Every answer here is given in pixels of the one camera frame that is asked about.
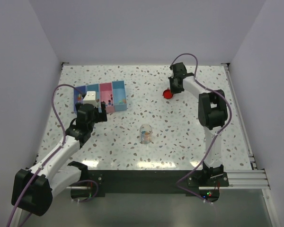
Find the red jar lid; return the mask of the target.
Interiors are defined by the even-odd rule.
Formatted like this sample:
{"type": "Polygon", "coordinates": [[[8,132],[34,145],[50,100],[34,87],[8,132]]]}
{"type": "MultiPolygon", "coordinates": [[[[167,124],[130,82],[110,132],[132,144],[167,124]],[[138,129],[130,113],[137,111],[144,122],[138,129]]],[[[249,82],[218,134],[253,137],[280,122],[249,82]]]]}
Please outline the red jar lid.
{"type": "Polygon", "coordinates": [[[164,90],[162,95],[165,99],[171,99],[173,97],[170,89],[164,90]]]}

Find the pink candy bin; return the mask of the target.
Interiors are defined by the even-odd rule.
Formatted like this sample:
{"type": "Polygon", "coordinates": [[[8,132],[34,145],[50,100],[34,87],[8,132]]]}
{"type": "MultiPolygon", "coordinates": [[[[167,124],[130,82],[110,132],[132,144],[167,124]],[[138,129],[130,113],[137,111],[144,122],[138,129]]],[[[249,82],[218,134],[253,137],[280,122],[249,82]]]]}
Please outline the pink candy bin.
{"type": "Polygon", "coordinates": [[[113,88],[112,83],[101,83],[99,85],[100,89],[100,101],[105,102],[106,112],[115,112],[114,100],[113,100],[113,88]]]}

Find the clear plastic jar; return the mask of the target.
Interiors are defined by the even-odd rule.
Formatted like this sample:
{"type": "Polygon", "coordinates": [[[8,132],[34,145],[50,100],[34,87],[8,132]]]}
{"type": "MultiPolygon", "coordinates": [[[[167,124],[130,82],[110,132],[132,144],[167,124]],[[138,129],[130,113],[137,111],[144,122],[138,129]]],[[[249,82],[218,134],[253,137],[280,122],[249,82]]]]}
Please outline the clear plastic jar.
{"type": "Polygon", "coordinates": [[[152,127],[149,124],[143,124],[140,127],[140,143],[149,144],[152,141],[152,127]]]}

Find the purple candy bin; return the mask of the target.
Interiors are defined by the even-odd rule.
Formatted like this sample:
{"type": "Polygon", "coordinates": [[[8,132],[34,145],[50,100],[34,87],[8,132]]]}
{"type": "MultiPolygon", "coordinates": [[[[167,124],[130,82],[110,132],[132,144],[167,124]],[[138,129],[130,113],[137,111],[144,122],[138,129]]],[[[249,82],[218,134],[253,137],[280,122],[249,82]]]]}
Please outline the purple candy bin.
{"type": "Polygon", "coordinates": [[[86,93],[87,93],[87,86],[86,85],[75,87],[75,89],[73,90],[74,112],[77,112],[76,104],[83,102],[83,98],[85,97],[86,93]]]}

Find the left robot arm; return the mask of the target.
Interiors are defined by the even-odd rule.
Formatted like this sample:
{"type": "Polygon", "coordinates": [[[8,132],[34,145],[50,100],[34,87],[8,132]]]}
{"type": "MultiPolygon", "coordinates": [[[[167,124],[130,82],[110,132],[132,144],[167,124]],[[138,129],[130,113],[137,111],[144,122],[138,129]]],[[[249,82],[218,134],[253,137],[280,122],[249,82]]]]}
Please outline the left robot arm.
{"type": "Polygon", "coordinates": [[[37,216],[44,215],[53,199],[68,186],[89,182],[86,165],[72,161],[61,170],[66,161],[90,139],[95,123],[106,122],[106,104],[76,104],[77,117],[72,120],[57,146],[41,161],[28,170],[21,169],[15,175],[11,203],[37,216]]]}

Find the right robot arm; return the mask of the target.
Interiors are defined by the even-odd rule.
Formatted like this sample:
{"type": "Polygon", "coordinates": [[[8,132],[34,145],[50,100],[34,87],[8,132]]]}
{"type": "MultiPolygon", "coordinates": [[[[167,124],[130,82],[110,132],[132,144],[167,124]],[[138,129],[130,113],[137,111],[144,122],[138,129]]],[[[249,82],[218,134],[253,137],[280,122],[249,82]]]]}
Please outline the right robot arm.
{"type": "Polygon", "coordinates": [[[188,175],[199,185],[213,185],[224,174],[221,158],[221,133],[231,121],[232,112],[223,90],[213,90],[201,84],[194,73],[188,73],[184,63],[173,63],[170,66],[172,75],[169,77],[170,91],[179,94],[190,92],[198,99],[197,117],[205,133],[205,155],[198,166],[188,175]]]}

